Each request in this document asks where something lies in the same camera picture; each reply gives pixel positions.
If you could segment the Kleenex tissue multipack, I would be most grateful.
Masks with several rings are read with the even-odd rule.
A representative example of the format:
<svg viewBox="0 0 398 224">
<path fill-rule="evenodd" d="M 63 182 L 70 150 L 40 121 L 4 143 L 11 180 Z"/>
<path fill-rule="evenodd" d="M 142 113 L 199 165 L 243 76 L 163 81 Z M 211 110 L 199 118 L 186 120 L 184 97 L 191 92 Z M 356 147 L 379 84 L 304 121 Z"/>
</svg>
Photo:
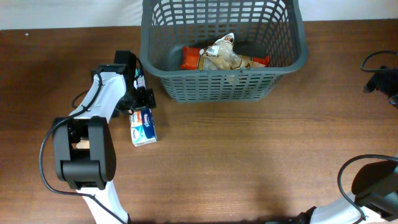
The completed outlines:
<svg viewBox="0 0 398 224">
<path fill-rule="evenodd" d="M 151 109 L 135 111 L 129 116 L 131 139 L 134 146 L 157 142 L 157 134 Z"/>
</svg>

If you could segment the red spaghetti package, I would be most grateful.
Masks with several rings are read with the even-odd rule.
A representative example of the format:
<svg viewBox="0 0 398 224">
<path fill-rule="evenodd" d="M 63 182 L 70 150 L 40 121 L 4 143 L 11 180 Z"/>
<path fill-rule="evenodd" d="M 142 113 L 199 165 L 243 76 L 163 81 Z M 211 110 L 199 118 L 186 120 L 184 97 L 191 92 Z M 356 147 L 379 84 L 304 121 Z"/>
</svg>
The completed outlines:
<svg viewBox="0 0 398 224">
<path fill-rule="evenodd" d="M 217 70 L 218 67 L 211 61 L 205 60 L 204 57 L 200 55 L 200 49 L 195 47 L 183 47 L 183 59 L 180 65 L 181 70 Z M 268 67 L 270 63 L 270 57 L 266 56 L 264 58 L 250 57 L 245 55 L 239 55 L 254 66 L 264 66 Z"/>
</svg>

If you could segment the grey plastic shopping basket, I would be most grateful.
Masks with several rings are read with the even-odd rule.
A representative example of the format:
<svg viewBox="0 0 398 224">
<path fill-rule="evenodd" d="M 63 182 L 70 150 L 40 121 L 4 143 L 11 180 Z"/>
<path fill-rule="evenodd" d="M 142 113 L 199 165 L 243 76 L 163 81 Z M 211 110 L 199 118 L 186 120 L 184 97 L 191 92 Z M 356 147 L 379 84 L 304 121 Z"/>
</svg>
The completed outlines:
<svg viewBox="0 0 398 224">
<path fill-rule="evenodd" d="M 266 68 L 181 70 L 185 46 L 206 47 L 233 33 L 237 54 L 270 56 Z M 186 1 L 142 3 L 141 53 L 144 68 L 158 77 L 178 102 L 251 101 L 265 97 L 308 57 L 297 0 Z M 272 75 L 260 94 L 248 92 L 252 76 Z"/>
</svg>

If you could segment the green lid spice jar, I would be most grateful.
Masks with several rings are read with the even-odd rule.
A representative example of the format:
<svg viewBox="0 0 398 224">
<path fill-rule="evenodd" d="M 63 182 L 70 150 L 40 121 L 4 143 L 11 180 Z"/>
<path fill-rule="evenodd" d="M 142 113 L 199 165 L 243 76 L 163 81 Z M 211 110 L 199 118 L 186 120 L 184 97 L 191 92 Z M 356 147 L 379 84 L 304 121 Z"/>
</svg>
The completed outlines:
<svg viewBox="0 0 398 224">
<path fill-rule="evenodd" d="M 272 83 L 272 79 L 272 75 L 252 76 L 248 83 L 248 92 L 250 92 L 251 94 L 260 94 Z"/>
</svg>

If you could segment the brown clear snack bag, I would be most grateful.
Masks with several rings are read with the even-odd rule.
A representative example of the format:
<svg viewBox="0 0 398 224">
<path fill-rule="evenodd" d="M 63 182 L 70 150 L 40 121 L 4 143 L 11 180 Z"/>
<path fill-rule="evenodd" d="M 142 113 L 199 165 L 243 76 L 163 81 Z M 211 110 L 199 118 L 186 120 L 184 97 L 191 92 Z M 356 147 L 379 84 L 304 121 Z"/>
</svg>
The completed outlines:
<svg viewBox="0 0 398 224">
<path fill-rule="evenodd" d="M 88 138 L 81 138 L 78 143 L 76 143 L 77 149 L 89 149 L 90 148 L 90 140 Z"/>
</svg>

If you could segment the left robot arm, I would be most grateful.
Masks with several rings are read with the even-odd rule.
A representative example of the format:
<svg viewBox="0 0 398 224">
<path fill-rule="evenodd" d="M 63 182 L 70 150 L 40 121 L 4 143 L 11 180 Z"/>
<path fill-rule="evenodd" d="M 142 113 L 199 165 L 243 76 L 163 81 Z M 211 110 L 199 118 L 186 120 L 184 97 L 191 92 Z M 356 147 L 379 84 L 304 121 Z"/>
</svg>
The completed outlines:
<svg viewBox="0 0 398 224">
<path fill-rule="evenodd" d="M 109 130 L 118 114 L 150 116 L 154 93 L 143 85 L 141 61 L 129 50 L 118 50 L 111 64 L 91 72 L 92 85 L 68 116 L 55 118 L 46 134 L 53 142 L 55 172 L 70 187 L 61 195 L 83 197 L 96 223 L 130 223 L 114 186 L 116 152 Z"/>
</svg>

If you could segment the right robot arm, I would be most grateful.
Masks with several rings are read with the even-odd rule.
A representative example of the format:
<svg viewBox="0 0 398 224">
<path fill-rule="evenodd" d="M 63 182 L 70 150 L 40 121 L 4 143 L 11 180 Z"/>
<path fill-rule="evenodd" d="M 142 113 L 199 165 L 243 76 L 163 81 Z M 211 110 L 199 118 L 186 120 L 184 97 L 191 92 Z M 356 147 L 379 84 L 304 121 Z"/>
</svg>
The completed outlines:
<svg viewBox="0 0 398 224">
<path fill-rule="evenodd" d="M 363 159 L 375 159 L 356 174 L 351 191 L 342 186 L 344 170 Z M 363 154 L 346 161 L 338 171 L 341 198 L 300 213 L 289 223 L 373 223 L 397 219 L 397 156 Z"/>
</svg>

